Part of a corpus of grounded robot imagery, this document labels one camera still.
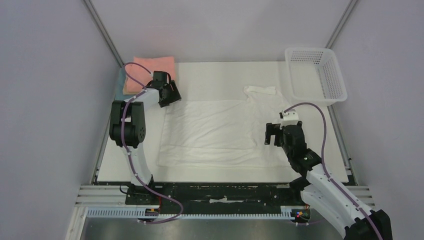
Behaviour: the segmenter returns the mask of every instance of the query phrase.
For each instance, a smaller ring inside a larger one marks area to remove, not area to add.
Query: white laundry basket
[[[311,102],[330,106],[348,97],[336,55],[331,49],[289,47],[285,50],[285,61],[292,104]]]

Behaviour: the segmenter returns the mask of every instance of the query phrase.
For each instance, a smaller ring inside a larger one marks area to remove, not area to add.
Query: pink folded cloth
[[[135,63],[143,65],[150,72],[154,71],[163,71],[171,75],[172,80],[175,80],[175,62],[173,56],[159,57],[159,58],[140,58],[134,57]],[[147,85],[151,80],[152,76],[149,73],[141,68],[140,66],[129,64],[125,67],[126,72],[131,75],[131,77],[137,79],[140,83]],[[132,95],[141,92],[142,86],[126,76],[125,84],[123,86],[123,94]]]

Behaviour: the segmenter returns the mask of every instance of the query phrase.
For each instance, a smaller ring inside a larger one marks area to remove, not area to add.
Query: white cloth
[[[180,101],[168,106],[157,165],[286,167],[283,149],[264,145],[266,123],[288,102],[275,87],[246,86],[247,100]]]

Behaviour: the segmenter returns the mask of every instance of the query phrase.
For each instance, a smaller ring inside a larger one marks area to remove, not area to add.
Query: white table
[[[276,86],[288,96],[288,75],[285,62],[184,62],[176,64],[177,86],[186,101],[245,100],[243,87],[247,85]],[[319,82],[311,88],[321,91]],[[327,166],[342,182],[348,181],[330,115],[321,108],[327,120],[325,160]],[[303,121],[308,147],[321,154],[323,121],[319,112],[310,106],[296,108]],[[147,165],[156,182],[236,182],[236,183],[289,183],[299,177],[290,167],[164,167],[156,165],[159,155],[165,109],[159,105],[146,112],[144,152]],[[130,170],[126,157],[110,138],[107,141],[98,182],[129,182]]]

